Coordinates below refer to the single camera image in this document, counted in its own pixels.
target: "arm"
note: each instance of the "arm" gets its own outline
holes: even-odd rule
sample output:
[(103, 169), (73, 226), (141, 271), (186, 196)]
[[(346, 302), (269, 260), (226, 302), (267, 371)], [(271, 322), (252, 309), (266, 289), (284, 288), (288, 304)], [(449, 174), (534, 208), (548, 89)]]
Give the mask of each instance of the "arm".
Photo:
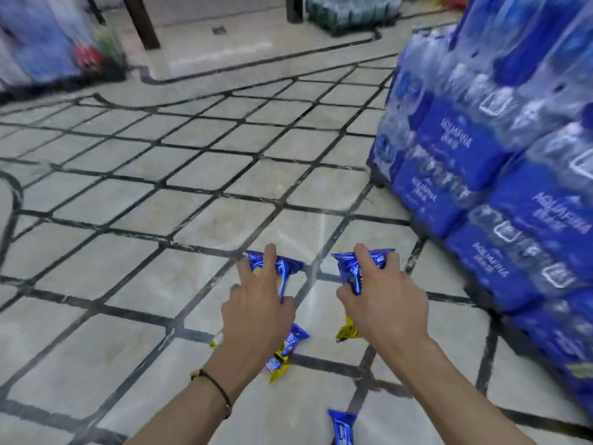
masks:
[(390, 253), (379, 269), (367, 248), (354, 249), (362, 269), (360, 296), (349, 285), (338, 298), (359, 333), (411, 390), (447, 445), (536, 445), (451, 364), (427, 332), (426, 292)]
[[(266, 246), (263, 259), (261, 276), (245, 259), (237, 264), (241, 285), (231, 287), (222, 305), (224, 341), (203, 367), (232, 404), (281, 348), (295, 318), (294, 299), (284, 297), (280, 304), (278, 298), (273, 245)], [(206, 445), (226, 415), (225, 405), (210, 380), (194, 378), (126, 444)]]

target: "snack wrapper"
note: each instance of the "snack wrapper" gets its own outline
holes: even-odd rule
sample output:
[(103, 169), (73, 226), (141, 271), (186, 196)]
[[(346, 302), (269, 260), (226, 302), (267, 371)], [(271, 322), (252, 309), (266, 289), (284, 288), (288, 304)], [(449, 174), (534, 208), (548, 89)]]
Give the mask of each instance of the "snack wrapper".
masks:
[[(394, 248), (386, 248), (383, 250), (371, 250), (371, 255), (376, 266), (380, 269), (385, 268), (387, 262), (387, 254), (394, 252)], [(352, 292), (355, 295), (360, 295), (362, 289), (362, 276), (360, 274), (360, 264), (356, 259), (354, 253), (334, 253), (333, 257), (337, 260), (337, 268), (340, 271), (340, 280), (342, 284), (350, 284)], [(346, 316), (346, 325), (340, 328), (336, 335), (336, 342), (344, 342), (348, 339), (359, 339), (360, 334), (352, 323), (352, 319)]]
[(327, 410), (334, 422), (336, 445), (354, 445), (354, 421), (356, 415), (353, 413)]
[(296, 323), (293, 323), (291, 331), (284, 339), (284, 347), (280, 350), (276, 350), (274, 356), (266, 364), (266, 368), (271, 373), (270, 382), (275, 381), (278, 376), (286, 371), (286, 368), (289, 366), (289, 356), (297, 345), (307, 338), (309, 338), (309, 335), (305, 330)]
[[(257, 276), (261, 275), (263, 270), (263, 253), (248, 251), (245, 252), (245, 256), (247, 256), (247, 259), (249, 260), (251, 271)], [(284, 300), (284, 291), (286, 289), (288, 277), (302, 270), (304, 266), (305, 264), (301, 261), (296, 261), (295, 259), (290, 259), (288, 257), (276, 256), (276, 284), (278, 285), (280, 302)], [(215, 346), (220, 345), (223, 338), (222, 331), (220, 331), (210, 342), (210, 347), (214, 348)]]

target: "bracelet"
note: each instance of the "bracelet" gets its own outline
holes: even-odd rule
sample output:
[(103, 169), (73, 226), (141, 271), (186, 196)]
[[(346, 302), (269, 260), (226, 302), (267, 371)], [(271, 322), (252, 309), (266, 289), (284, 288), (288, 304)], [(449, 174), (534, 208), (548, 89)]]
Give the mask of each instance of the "bracelet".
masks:
[(224, 419), (226, 420), (227, 418), (229, 418), (231, 416), (231, 412), (233, 411), (233, 404), (231, 403), (231, 399), (228, 397), (228, 395), (226, 394), (224, 389), (220, 386), (220, 384), (218, 384), (216, 382), (216, 380), (212, 376), (207, 374), (203, 368), (201, 368), (198, 371), (193, 372), (191, 374), (191, 380), (193, 381), (193, 379), (196, 376), (204, 376), (204, 378), (210, 380), (212, 382), (212, 384), (214, 384), (214, 386), (218, 389), (218, 391), (221, 393), (221, 395), (224, 398), (225, 403), (226, 403), (226, 405), (224, 406), (226, 409), (226, 417)]

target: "hand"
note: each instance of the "hand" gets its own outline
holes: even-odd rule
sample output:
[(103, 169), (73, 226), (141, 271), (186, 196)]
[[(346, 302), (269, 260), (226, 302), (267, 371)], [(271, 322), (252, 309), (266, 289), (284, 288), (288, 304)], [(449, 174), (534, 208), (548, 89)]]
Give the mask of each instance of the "hand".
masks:
[[(296, 312), (293, 297), (284, 297), (283, 303), (280, 303), (274, 244), (266, 246), (260, 276), (251, 271), (247, 258), (237, 263), (237, 270), (241, 285), (234, 284), (231, 287), (229, 300), (222, 305), (222, 344), (204, 367), (206, 371), (220, 376), (223, 381), (219, 381), (219, 384), (224, 389), (227, 389), (224, 380), (229, 380), (228, 385), (231, 387), (228, 390), (231, 392), (236, 392), (232, 387), (234, 384), (247, 385), (253, 380), (274, 352), (283, 346)], [(226, 375), (229, 373), (228, 367), (232, 367), (231, 375), (241, 372), (241, 381)]]
[(413, 350), (429, 338), (426, 292), (400, 270), (396, 252), (387, 255), (384, 269), (376, 266), (363, 244), (357, 244), (354, 253), (360, 264), (362, 290), (359, 296), (354, 295), (350, 284), (337, 290), (346, 314), (379, 354), (386, 347), (398, 354)]

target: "right hand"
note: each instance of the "right hand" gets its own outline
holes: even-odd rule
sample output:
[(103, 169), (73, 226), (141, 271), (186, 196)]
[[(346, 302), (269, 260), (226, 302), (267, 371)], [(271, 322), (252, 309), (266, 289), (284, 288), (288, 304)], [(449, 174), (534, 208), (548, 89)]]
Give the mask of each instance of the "right hand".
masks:
[(350, 284), (337, 290), (346, 314), (379, 354), (385, 347), (398, 354), (413, 351), (429, 339), (426, 292), (400, 270), (396, 252), (387, 255), (384, 269), (376, 266), (363, 244), (357, 244), (354, 253), (360, 264), (362, 290), (359, 296), (352, 292)]

